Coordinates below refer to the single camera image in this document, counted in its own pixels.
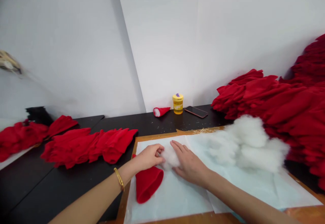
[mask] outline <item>red fabric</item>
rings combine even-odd
[[[103,150],[104,160],[110,164],[115,164],[125,153],[137,131],[137,129],[130,131],[124,129],[119,133],[116,133],[114,137],[111,138],[108,147]]]
[[[291,70],[292,79],[277,81],[252,69],[218,88],[211,106],[226,119],[260,117],[270,137],[291,146],[287,159],[310,166],[325,190],[325,35],[305,48]]]
[[[159,112],[160,112],[160,116],[157,116],[156,113],[155,113],[155,109],[158,109]],[[153,114],[155,115],[155,117],[161,117],[163,115],[166,114],[166,112],[168,112],[170,110],[170,107],[164,107],[164,108],[159,108],[159,107],[155,107],[153,109]]]
[[[0,132],[0,162],[4,162],[11,154],[18,153],[37,143],[47,136],[48,127],[30,122],[24,126],[22,122],[7,127]]]
[[[164,171],[153,166],[141,171],[136,177],[136,201],[139,204],[147,202],[159,188],[164,178]]]
[[[98,160],[103,156],[110,164],[115,164],[125,153],[138,130],[119,129],[89,134],[88,129],[75,129],[53,137],[46,144],[41,158],[55,162],[55,167],[65,165],[67,169],[75,164]]]
[[[61,116],[50,127],[28,122],[28,120],[25,120],[24,123],[18,122],[13,127],[7,127],[0,132],[0,162],[8,159],[11,154],[41,143],[47,136],[53,137],[76,124],[78,122],[72,120],[70,116]]]
[[[48,129],[48,135],[49,137],[52,137],[68,130],[69,128],[77,124],[78,122],[73,120],[72,117],[62,115],[50,125]]]

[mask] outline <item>white wall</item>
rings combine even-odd
[[[0,49],[24,72],[0,71],[2,118],[145,111],[119,0],[0,0]]]
[[[325,0],[121,0],[147,112],[209,104],[252,68],[284,75],[325,33]]]
[[[121,0],[147,112],[184,94],[192,105],[197,0]]]

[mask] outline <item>hand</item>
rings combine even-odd
[[[181,145],[174,140],[170,141],[170,144],[174,148],[181,164],[181,167],[173,168],[174,171],[190,183],[207,188],[209,176],[213,171],[207,168],[186,145]]]
[[[149,169],[155,165],[165,162],[165,159],[159,156],[163,150],[164,147],[161,144],[147,146],[140,154],[131,160],[133,161],[137,172]]]

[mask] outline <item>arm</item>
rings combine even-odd
[[[158,154],[163,150],[164,147],[160,144],[150,145],[137,157],[120,167],[118,172],[124,186],[138,172],[164,162],[164,159],[159,157]],[[118,182],[117,175],[113,173],[66,207],[50,223],[97,223],[120,192],[121,186]]]
[[[285,213],[237,188],[225,178],[207,168],[185,145],[181,145],[174,140],[171,141],[171,145],[181,163],[181,168],[175,168],[175,172],[185,180],[211,192],[247,223],[299,223]]]

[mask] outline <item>smartphone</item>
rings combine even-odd
[[[197,108],[192,107],[192,106],[189,106],[189,107],[185,108],[184,110],[189,112],[189,113],[192,113],[192,114],[194,114],[194,115],[196,115],[198,117],[201,117],[201,118],[204,118],[204,117],[206,117],[208,115],[207,112],[202,111],[202,110],[197,109]]]

